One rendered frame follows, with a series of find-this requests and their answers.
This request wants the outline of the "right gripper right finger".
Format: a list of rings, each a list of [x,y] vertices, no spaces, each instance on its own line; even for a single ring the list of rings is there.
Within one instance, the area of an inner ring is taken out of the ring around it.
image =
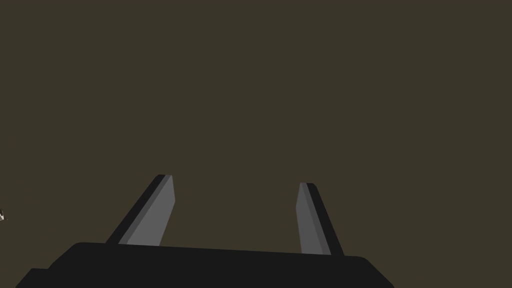
[[[302,254],[345,255],[314,183],[300,183],[295,211]]]

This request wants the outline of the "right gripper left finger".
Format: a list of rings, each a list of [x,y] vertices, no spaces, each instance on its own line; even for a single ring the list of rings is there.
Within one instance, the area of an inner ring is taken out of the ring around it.
[[[173,177],[158,174],[147,186],[107,244],[159,246],[176,203]]]

